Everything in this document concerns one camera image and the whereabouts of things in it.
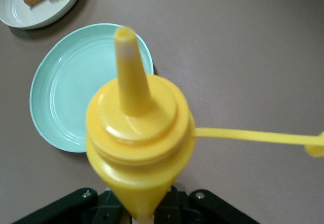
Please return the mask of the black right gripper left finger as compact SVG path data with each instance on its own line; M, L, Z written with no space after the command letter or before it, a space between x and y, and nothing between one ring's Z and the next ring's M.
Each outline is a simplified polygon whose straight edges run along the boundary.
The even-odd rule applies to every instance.
M15 221L15 223L131 223L121 202L110 188L98 194L78 189Z

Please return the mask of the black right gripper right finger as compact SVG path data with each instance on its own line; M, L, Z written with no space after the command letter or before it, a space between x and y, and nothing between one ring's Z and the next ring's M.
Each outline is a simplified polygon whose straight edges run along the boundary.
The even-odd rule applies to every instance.
M231 204L205 189L187 194L173 184L154 214L154 223L257 223Z

